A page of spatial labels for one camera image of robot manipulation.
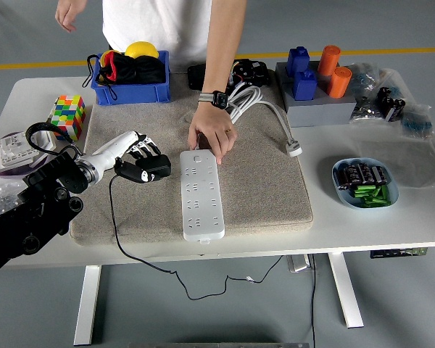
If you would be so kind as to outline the person's right hand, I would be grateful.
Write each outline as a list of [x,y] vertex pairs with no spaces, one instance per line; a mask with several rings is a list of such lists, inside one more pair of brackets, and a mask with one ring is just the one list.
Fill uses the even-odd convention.
[[86,8],[86,0],[59,0],[55,12],[55,20],[68,33],[76,30],[75,20]]

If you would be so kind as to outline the person's left hand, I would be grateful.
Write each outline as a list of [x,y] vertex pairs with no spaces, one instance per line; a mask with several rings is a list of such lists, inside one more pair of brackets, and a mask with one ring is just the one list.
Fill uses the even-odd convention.
[[218,165],[233,148],[237,132],[230,115],[224,109],[218,109],[211,103],[200,101],[192,118],[188,132],[189,149],[195,149],[198,135],[202,133],[208,140]]

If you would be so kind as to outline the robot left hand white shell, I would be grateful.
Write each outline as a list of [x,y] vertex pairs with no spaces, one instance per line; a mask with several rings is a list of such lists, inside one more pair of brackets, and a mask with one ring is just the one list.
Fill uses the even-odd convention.
[[161,155],[157,145],[146,134],[134,130],[124,132],[101,146],[92,155],[85,156],[85,161],[89,162],[88,169],[91,170],[90,184],[98,183],[103,178],[104,172],[112,169],[115,160],[126,152],[132,154],[144,152],[148,157],[151,157],[152,153]]

